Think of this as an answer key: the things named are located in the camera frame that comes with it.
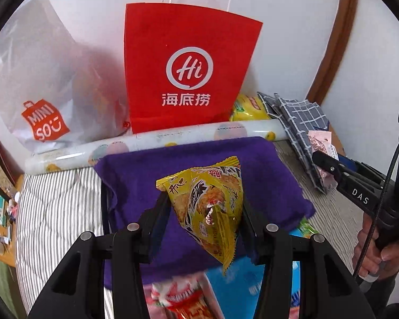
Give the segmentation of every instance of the yellow chip bag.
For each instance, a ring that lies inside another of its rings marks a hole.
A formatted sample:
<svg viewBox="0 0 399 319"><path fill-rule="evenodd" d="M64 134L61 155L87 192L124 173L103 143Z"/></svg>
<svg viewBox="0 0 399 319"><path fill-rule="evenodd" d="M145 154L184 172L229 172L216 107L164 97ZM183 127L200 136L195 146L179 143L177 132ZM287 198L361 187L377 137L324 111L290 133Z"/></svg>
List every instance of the yellow chip bag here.
<svg viewBox="0 0 399 319"><path fill-rule="evenodd" d="M243 210L238 158L164 177L156 188L167 191L180 225L223 264L225 273L235 256Z"/></svg>
<svg viewBox="0 0 399 319"><path fill-rule="evenodd" d="M229 121L269 120L266 109L258 97L240 93L232 108Z"/></svg>

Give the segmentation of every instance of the white plastic bag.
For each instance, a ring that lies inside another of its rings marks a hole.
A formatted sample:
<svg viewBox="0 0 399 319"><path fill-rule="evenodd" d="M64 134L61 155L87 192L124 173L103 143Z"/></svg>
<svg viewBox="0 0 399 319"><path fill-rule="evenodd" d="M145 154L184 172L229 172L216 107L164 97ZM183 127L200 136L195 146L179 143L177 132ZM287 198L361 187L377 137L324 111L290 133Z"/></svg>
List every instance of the white plastic bag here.
<svg viewBox="0 0 399 319"><path fill-rule="evenodd" d="M21 6L0 32L0 116L34 153L121 134L120 89L107 87L49 0Z"/></svg>

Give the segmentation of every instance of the pink snack package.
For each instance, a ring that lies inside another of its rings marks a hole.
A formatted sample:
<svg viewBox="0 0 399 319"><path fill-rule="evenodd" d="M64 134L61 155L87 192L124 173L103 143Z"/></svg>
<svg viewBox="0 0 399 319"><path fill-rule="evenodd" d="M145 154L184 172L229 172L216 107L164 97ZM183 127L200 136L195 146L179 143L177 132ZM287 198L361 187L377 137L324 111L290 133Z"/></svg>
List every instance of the pink snack package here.
<svg viewBox="0 0 399 319"><path fill-rule="evenodd" d="M309 131L307 135L312 145L312 152L321 151L338 160L337 150L335 146L331 144L331 132ZM331 189L337 186L337 182L335 181L334 176L319 167L317 168L324 182L325 188Z"/></svg>
<svg viewBox="0 0 399 319"><path fill-rule="evenodd" d="M224 319L213 290L204 279L204 273L198 272L152 284L150 293L146 294L149 313L159 312L149 307L155 305L167 315L173 313L177 319Z"/></svg>
<svg viewBox="0 0 399 319"><path fill-rule="evenodd" d="M146 305L151 319L169 319L164 307L157 306L156 302L151 298L152 284L143 286L145 292Z"/></svg>

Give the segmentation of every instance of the hand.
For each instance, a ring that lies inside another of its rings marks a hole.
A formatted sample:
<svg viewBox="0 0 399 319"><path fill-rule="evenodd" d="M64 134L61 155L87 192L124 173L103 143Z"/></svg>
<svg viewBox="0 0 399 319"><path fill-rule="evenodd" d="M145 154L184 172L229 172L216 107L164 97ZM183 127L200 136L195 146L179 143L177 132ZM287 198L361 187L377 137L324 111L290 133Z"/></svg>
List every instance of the hand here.
<svg viewBox="0 0 399 319"><path fill-rule="evenodd" d="M358 244L354 248L352 264L356 267L362 248L365 244L366 236L372 224L372 219L366 214L363 214L362 230L358 233ZM394 242L385 247L381 252L375 246L375 240L378 238L377 228L363 260L362 266L359 270L359 276L366 277L369 273L376 274L379 271L379 264L385 261L386 265L379 273L379 279L390 277L399 271L399 243Z"/></svg>

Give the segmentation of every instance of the black cable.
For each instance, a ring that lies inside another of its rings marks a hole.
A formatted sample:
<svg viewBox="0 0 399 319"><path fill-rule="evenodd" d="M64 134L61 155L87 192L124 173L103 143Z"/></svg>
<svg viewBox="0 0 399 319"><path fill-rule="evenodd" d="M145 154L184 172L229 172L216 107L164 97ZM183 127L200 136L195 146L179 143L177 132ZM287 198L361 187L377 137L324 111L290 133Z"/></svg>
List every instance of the black cable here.
<svg viewBox="0 0 399 319"><path fill-rule="evenodd" d="M360 268L362 266L363 260L365 259L366 252L367 252L368 247L369 247L369 245L371 243L371 239L372 239L372 236L374 234L375 227L377 225L377 219L378 219L378 216L379 216L379 214L381 212L381 209L383 207L384 195L387 192L387 188L388 188L388 185L390 183L390 179L392 178L393 169L394 169L394 166L396 164L396 160L397 160L398 157L399 157L399 144L396 147L396 151L394 152L392 161L390 162L390 166L388 167L387 176L386 176L385 181L384 181L383 189L381 190L381 194L380 194L380 197L378 199L377 211L375 212L374 219L372 220L371 227L369 229L368 235L366 236L365 244L364 244L364 246L362 248L362 252L360 254L358 263L356 264L355 270L353 272L353 277L354 278L357 278L357 276L359 274L359 270L360 270Z"/></svg>

